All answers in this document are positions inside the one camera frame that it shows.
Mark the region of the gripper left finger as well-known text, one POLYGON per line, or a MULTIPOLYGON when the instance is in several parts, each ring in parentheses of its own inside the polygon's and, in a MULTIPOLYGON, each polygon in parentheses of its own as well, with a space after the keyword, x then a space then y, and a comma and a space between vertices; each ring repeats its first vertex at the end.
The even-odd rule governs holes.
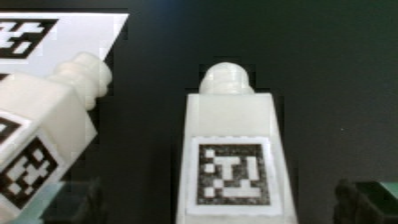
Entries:
POLYGON ((23 213, 23 224, 107 224, 99 182, 48 185, 23 213))

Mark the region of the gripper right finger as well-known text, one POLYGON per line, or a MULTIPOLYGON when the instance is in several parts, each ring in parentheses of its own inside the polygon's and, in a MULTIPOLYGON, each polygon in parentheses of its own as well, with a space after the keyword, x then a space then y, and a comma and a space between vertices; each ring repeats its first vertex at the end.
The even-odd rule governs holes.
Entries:
POLYGON ((334 194, 334 224, 398 224, 398 182, 343 179, 334 194))

